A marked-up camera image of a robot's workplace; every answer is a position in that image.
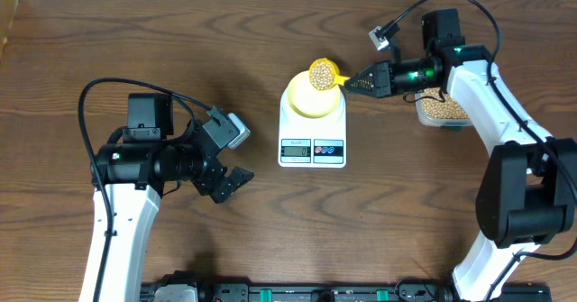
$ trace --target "yellow scoop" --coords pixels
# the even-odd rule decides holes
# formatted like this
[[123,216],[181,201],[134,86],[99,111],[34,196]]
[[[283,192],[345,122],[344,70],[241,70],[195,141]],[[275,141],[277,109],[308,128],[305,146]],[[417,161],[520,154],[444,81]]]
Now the yellow scoop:
[[317,90],[327,90],[336,85],[344,85],[349,77],[341,76],[339,67],[327,58],[317,59],[308,69],[308,78],[311,85]]

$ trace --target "grain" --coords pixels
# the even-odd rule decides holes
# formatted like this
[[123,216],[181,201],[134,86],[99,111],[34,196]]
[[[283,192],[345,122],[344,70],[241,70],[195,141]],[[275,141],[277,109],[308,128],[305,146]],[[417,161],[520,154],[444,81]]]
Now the grain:
[[317,90],[327,90],[333,86],[333,69],[326,62],[315,64],[309,76],[311,85]]
[[[421,94],[421,96],[433,96],[435,98],[439,97],[439,88],[429,88]],[[440,119],[469,119],[469,116],[461,108],[457,102],[452,100],[448,95],[444,95],[445,102],[441,103],[433,99],[423,99],[421,103],[423,105],[423,110],[427,115],[433,118]]]

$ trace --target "white digital scale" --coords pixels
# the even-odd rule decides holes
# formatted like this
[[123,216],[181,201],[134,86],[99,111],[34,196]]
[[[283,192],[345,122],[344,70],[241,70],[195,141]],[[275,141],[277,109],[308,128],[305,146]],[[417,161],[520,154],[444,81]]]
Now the white digital scale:
[[346,103],[320,118],[296,113],[285,89],[280,99],[279,165],[301,168],[342,168],[346,164]]

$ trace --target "container of grains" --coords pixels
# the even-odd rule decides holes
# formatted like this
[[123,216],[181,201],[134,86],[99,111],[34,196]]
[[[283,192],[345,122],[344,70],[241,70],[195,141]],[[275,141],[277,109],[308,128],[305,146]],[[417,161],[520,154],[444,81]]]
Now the container of grains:
[[444,94],[445,102],[441,103],[434,99],[420,99],[423,96],[439,97],[439,88],[425,89],[424,92],[415,94],[417,102],[418,121],[425,126],[435,127],[461,127],[471,126],[469,116],[457,102],[448,94]]

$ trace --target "green light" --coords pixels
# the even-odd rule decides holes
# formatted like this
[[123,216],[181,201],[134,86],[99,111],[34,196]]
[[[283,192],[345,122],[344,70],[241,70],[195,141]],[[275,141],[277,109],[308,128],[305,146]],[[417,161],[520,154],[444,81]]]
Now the green light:
[[418,71],[415,72],[408,72],[408,78],[411,80],[415,80],[418,77]]

